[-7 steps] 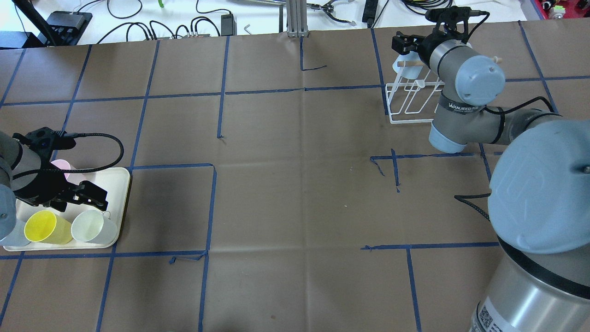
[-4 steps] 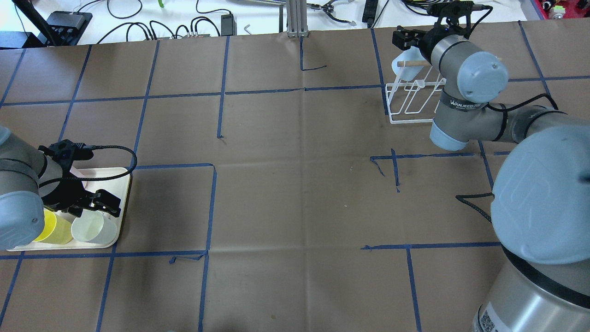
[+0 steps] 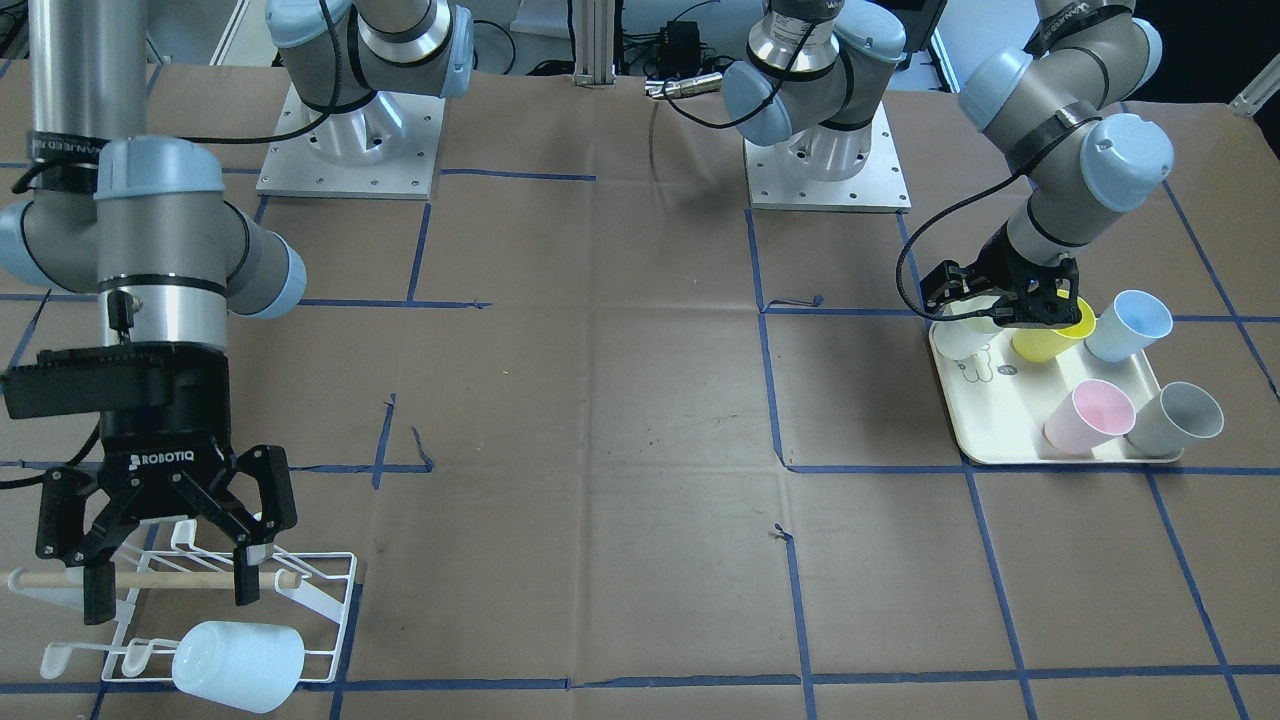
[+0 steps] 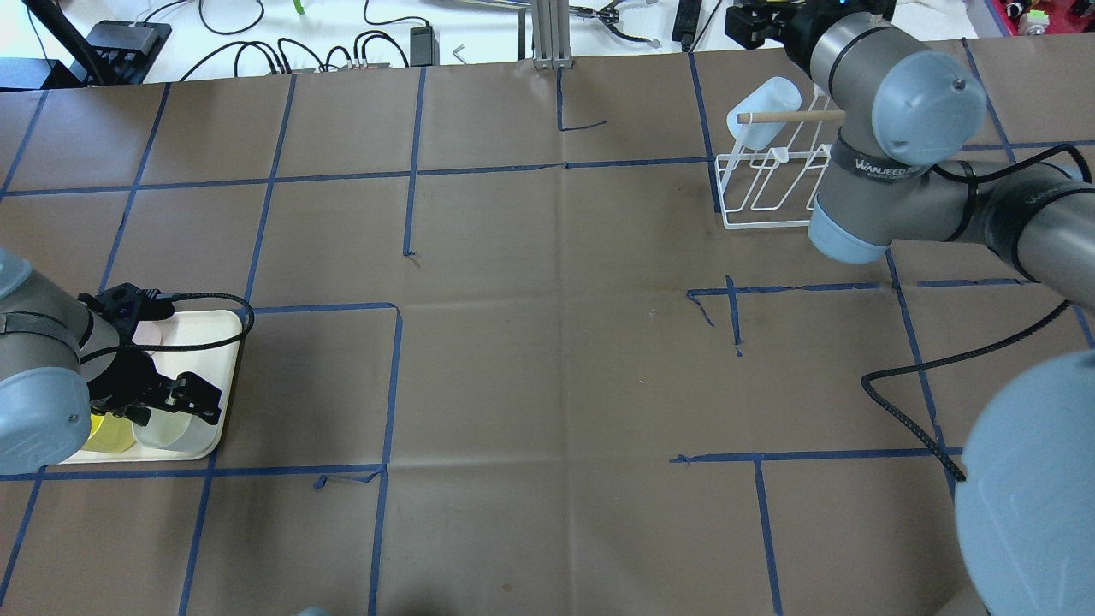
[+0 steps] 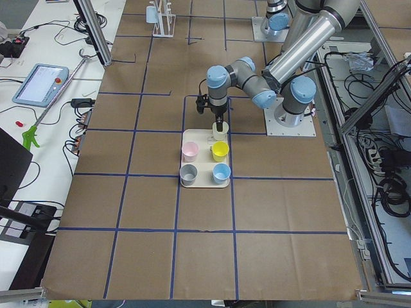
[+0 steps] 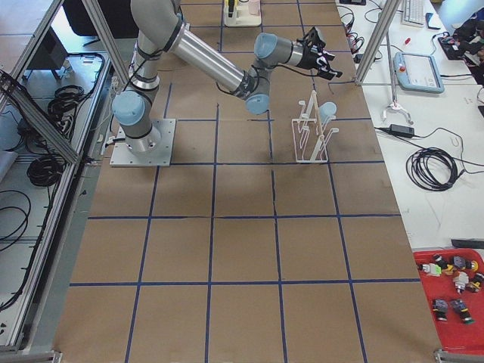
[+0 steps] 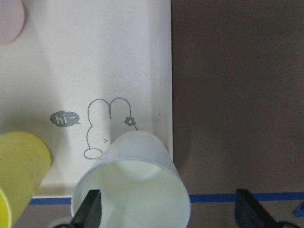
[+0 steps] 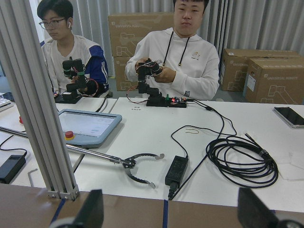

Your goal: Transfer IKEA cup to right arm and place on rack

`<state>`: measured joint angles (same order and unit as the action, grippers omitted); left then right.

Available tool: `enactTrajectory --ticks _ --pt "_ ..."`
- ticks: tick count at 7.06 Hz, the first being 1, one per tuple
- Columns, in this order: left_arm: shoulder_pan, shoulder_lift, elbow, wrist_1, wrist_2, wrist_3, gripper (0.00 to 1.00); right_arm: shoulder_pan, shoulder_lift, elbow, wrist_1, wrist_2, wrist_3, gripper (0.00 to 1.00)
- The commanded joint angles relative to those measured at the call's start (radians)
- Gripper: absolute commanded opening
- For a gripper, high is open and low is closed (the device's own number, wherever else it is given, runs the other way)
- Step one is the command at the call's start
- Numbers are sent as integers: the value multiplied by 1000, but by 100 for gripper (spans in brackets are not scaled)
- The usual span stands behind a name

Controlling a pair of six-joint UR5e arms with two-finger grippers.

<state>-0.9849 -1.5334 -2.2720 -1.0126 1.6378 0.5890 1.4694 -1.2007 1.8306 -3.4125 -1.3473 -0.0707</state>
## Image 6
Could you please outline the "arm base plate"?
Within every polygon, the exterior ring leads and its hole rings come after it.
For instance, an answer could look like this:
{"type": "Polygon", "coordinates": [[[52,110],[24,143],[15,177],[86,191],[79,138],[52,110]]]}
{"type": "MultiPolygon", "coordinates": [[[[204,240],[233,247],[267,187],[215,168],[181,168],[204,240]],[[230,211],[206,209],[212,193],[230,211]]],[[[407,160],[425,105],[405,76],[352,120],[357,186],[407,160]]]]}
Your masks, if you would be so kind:
{"type": "Polygon", "coordinates": [[[119,127],[118,141],[110,158],[113,167],[170,166],[175,136],[176,119],[155,119],[152,130],[144,138],[126,137],[123,127],[119,127]]]}

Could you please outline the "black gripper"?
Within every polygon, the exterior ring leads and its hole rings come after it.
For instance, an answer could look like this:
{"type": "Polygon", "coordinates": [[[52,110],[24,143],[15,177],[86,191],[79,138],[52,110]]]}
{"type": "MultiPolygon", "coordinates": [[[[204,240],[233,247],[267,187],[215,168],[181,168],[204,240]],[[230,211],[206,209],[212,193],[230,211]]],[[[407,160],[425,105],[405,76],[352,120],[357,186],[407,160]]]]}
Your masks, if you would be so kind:
{"type": "Polygon", "coordinates": [[[312,27],[301,39],[297,39],[296,43],[302,49],[302,57],[296,67],[305,70],[315,69],[323,79],[340,78],[343,75],[341,71],[331,68],[330,62],[335,56],[325,50],[326,42],[319,28],[312,27]]]}

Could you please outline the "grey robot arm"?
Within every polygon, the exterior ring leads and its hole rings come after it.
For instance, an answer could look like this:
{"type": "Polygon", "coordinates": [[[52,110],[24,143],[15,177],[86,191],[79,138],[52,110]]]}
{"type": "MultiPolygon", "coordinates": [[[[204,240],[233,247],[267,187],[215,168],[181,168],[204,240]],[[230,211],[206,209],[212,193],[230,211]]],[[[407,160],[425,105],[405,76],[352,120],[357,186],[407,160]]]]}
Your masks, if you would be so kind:
{"type": "Polygon", "coordinates": [[[161,86],[160,58],[164,54],[173,62],[169,78],[180,79],[186,92],[212,81],[221,92],[243,100],[252,114],[269,109],[270,78],[277,67],[295,66],[303,75],[314,70],[328,80],[342,75],[331,67],[334,55],[327,51],[316,27],[296,40],[260,33],[255,40],[254,62],[244,70],[191,31],[178,1],[133,1],[130,8],[139,33],[129,81],[114,98],[112,111],[131,155],[149,157],[161,151],[168,140],[168,134],[150,116],[161,86]]]}

